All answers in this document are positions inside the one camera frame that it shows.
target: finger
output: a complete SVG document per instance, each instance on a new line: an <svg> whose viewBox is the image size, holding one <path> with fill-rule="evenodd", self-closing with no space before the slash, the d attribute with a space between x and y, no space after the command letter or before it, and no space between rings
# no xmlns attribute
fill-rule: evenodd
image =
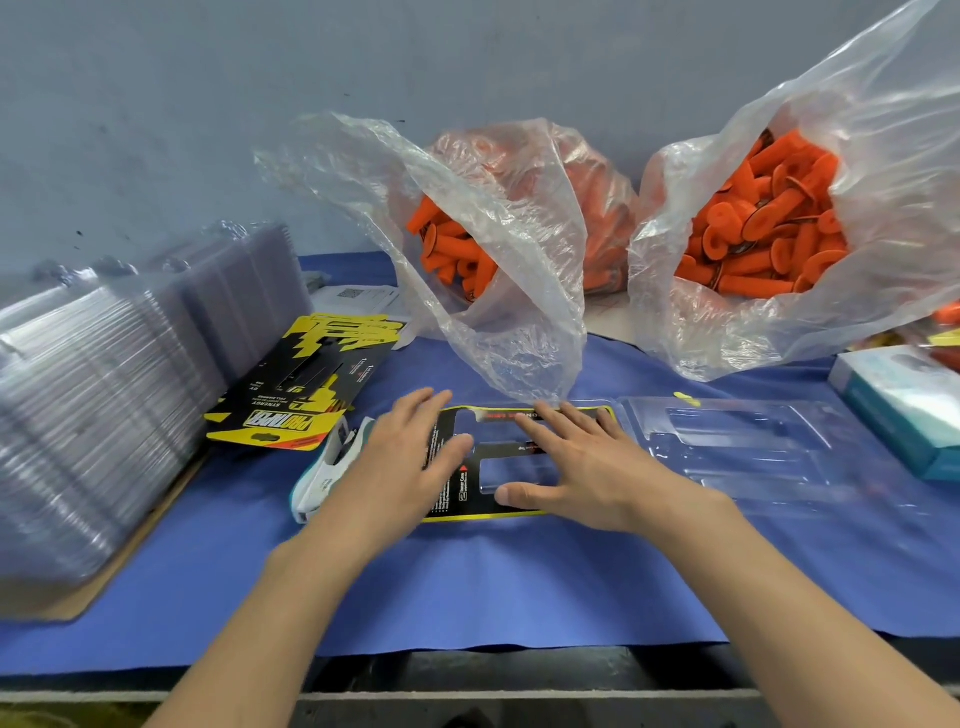
<svg viewBox="0 0 960 728"><path fill-rule="evenodd" d="M623 431L623 427L620 426L620 423L606 407L601 407L597 411L597 422L603 427L604 432L613 437L614 440L633 442L630 435Z"/></svg>
<svg viewBox="0 0 960 728"><path fill-rule="evenodd" d="M545 401L535 402L534 409L537 411L537 414L540 415L543 421L553 427L554 432L556 432L565 440L569 440L571 437L575 437L576 435L580 434L580 427L572 423L567 417L555 410Z"/></svg>
<svg viewBox="0 0 960 728"><path fill-rule="evenodd" d="M446 407L452 399L453 392L448 389L442 391L439 395L431 397L417 408L413 419L410 421L410 426L422 430L424 433L429 432L433 425L437 423L437 418L440 417L440 410Z"/></svg>
<svg viewBox="0 0 960 728"><path fill-rule="evenodd" d="M416 392L411 392L406 397L401 397L399 400L394 402L394 408L391 410L391 414L397 419L401 426L406 425L410 422L410 418L414 416L414 412L417 411L417 407L420 406L422 402L425 402L433 397L433 388L424 387L423 389L418 389Z"/></svg>
<svg viewBox="0 0 960 728"><path fill-rule="evenodd" d="M523 430L527 437L533 440L540 449L556 459L564 449L564 439L556 432L535 423L527 415L516 415L514 417L516 426Z"/></svg>
<svg viewBox="0 0 960 728"><path fill-rule="evenodd" d="M430 466L423 471L423 479L431 492L437 493L443 488L444 483L450 479L453 472L463 465L464 460L473 449L472 435L457 435L446 441L446 444L440 448L440 452L430 463Z"/></svg>
<svg viewBox="0 0 960 728"><path fill-rule="evenodd" d="M570 404L570 402L563 402L560 405L560 411L564 413L568 420L580 427L580 429L582 429L584 432L589 432L591 435L604 434L603 427L598 425L596 420L594 420L586 412L581 412L579 409Z"/></svg>
<svg viewBox="0 0 960 728"><path fill-rule="evenodd" d="M562 487L554 485L506 483L496 489L493 497L500 505L525 511L546 511L560 516L560 511L564 510L564 493Z"/></svg>

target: blue tablecloth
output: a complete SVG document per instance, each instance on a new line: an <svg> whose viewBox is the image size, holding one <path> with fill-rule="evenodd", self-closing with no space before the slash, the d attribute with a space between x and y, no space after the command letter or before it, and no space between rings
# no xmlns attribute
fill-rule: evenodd
<svg viewBox="0 0 960 728"><path fill-rule="evenodd" d="M334 283L390 283L386 256L304 260ZM823 400L830 361L681 379L619 342L590 336L577 399L626 395ZM421 386L455 401L503 401L443 342L397 352L356 402L377 415ZM870 446L880 445L869 433ZM253 585L268 552L292 536L290 489L309 453L222 447L89 612L70 624L0 625L0 674L186 665ZM905 637L960 636L960 497L928 486L921 523L845 525L765 520L791 560L874 629ZM420 527L371 564L349 592L321 655L484 644L528 647L723 641L673 568L640 539L552 517Z"/></svg>

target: stack of clear plastic packaging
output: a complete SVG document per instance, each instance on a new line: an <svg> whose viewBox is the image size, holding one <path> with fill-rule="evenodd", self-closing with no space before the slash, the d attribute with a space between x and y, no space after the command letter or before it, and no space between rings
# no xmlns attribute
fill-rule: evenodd
<svg viewBox="0 0 960 728"><path fill-rule="evenodd" d="M0 292L0 579L80 583L197 452L204 412L310 302L282 225Z"/></svg>

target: wall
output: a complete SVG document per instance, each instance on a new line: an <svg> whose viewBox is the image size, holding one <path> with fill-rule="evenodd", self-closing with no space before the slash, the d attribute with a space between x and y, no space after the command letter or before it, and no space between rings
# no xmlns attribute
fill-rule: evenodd
<svg viewBox="0 0 960 728"><path fill-rule="evenodd" d="M285 219L303 252L363 247L252 166L314 110L420 144L545 116L636 180L899 4L0 0L0 265L135 254L218 218Z"/></svg>

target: tissue box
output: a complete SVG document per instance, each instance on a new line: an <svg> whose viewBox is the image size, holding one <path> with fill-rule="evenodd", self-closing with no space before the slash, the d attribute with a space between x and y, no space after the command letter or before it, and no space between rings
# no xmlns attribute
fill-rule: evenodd
<svg viewBox="0 0 960 728"><path fill-rule="evenodd" d="M840 354L829 382L914 475L960 480L960 375L901 346Z"/></svg>

